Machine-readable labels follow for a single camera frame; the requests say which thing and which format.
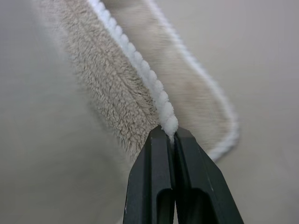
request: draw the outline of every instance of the smooth beige fabric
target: smooth beige fabric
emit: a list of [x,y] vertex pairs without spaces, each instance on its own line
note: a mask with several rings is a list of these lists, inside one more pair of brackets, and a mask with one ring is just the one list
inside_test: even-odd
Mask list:
[[143,0],[103,0],[129,40],[156,72],[178,123],[209,151],[230,131],[230,121],[210,86],[185,61],[166,28]]

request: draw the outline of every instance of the fleece blanket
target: fleece blanket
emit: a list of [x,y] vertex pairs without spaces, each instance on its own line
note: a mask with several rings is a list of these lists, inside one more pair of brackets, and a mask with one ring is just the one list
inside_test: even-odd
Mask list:
[[134,162],[160,124],[170,140],[188,129],[213,160],[238,125],[215,81],[150,0],[35,0],[91,105]]

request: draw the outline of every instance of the white cord trim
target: white cord trim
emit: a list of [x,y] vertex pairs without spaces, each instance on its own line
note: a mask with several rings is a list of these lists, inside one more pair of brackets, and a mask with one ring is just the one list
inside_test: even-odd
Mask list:
[[166,27],[167,31],[171,35],[173,41],[180,49],[182,55],[185,60],[197,71],[198,75],[202,77],[208,85],[211,87],[212,93],[216,98],[221,102],[226,117],[230,120],[230,131],[223,138],[221,142],[217,144],[217,146],[208,152],[208,155],[213,161],[219,159],[222,155],[228,152],[232,146],[234,146],[239,139],[239,124],[238,124],[238,116],[235,113],[233,106],[230,104],[228,98],[224,94],[223,90],[216,81],[206,72],[206,70],[202,67],[202,65],[198,62],[198,60],[189,52],[187,47],[184,45],[182,39],[177,34],[176,30],[172,27],[172,25],[167,21],[164,16],[162,10],[156,4],[154,0],[145,0],[149,7],[152,9],[153,13],[160,20],[160,22]]
[[117,25],[115,18],[105,8],[104,3],[100,0],[88,0],[88,2],[98,19],[103,22],[110,35],[121,46],[123,53],[137,70],[137,74],[142,79],[144,85],[149,89],[159,115],[161,127],[173,143],[174,133],[178,129],[178,119],[174,115],[173,107],[169,102],[162,83],[157,79],[155,72],[150,69],[149,64],[142,58],[142,55],[136,50],[134,45],[129,42],[127,35],[122,32],[122,28]]

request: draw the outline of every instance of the fluffy sherpa fabric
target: fluffy sherpa fabric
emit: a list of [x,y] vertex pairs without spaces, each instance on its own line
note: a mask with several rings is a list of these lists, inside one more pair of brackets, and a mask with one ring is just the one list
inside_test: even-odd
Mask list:
[[[112,127],[130,161],[134,161],[149,131],[159,124],[159,115],[149,89],[137,74],[139,71],[86,0],[41,0],[38,4],[47,23],[55,29],[57,40],[68,52],[93,107]],[[157,86],[163,92],[157,77],[153,81],[160,84]]]

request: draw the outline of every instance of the beige background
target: beige background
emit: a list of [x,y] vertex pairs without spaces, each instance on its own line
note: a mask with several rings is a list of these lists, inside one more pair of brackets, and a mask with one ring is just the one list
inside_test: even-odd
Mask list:
[[[218,165],[245,223],[297,223],[298,1],[158,4],[240,115],[240,143]],[[114,224],[122,213],[114,140],[70,73],[29,0],[0,1],[0,223]]]
[[244,222],[299,220],[299,2],[157,0],[240,116],[218,162]]

